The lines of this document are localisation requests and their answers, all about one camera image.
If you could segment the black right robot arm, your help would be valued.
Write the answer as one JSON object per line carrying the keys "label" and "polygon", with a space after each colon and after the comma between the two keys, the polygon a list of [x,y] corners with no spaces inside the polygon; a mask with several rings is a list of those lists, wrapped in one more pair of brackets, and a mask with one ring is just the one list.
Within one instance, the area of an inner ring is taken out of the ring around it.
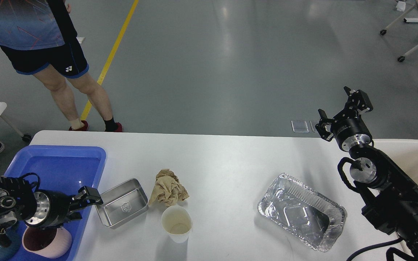
{"label": "black right robot arm", "polygon": [[373,110],[362,90],[344,87],[347,102],[332,118],[319,109],[320,120],[315,129],[326,141],[335,139],[339,148],[348,152],[338,164],[338,173],[350,190],[358,193],[365,205],[362,215],[377,230],[398,239],[370,245],[355,251],[358,255],[387,247],[385,257],[393,261],[418,261],[418,185],[383,151],[374,147],[373,137],[361,115]]}

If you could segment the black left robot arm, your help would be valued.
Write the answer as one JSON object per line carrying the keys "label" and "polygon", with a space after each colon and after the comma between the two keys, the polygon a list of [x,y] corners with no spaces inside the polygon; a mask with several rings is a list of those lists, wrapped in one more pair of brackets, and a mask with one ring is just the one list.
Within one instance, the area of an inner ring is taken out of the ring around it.
{"label": "black left robot arm", "polygon": [[8,228],[19,221],[41,230],[61,228],[71,221],[82,219],[80,210],[102,205],[96,188],[83,186],[76,195],[40,189],[41,178],[36,173],[20,177],[0,176],[0,244],[12,244]]}

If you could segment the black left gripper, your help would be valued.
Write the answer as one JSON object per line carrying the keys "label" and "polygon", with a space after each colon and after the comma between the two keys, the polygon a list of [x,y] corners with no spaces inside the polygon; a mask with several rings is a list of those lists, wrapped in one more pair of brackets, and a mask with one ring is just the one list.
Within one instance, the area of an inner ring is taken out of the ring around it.
{"label": "black left gripper", "polygon": [[103,199],[96,188],[83,186],[76,195],[66,195],[60,191],[36,191],[36,210],[25,220],[29,227],[61,227],[71,221],[79,221],[82,210],[88,206],[102,205]]}

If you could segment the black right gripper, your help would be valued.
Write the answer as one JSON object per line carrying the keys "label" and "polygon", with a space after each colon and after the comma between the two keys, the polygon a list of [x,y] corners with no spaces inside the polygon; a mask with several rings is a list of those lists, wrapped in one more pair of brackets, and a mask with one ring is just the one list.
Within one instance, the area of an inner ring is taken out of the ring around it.
{"label": "black right gripper", "polygon": [[[323,109],[318,109],[320,116],[319,123],[315,124],[315,129],[321,139],[330,142],[334,137],[339,148],[348,152],[358,144],[370,144],[373,137],[369,129],[361,118],[361,115],[373,111],[373,104],[367,93],[362,90],[352,90],[344,86],[347,94],[347,102],[344,105],[343,119],[335,122],[335,119],[328,118]],[[327,130],[327,126],[332,127],[332,132]]]}

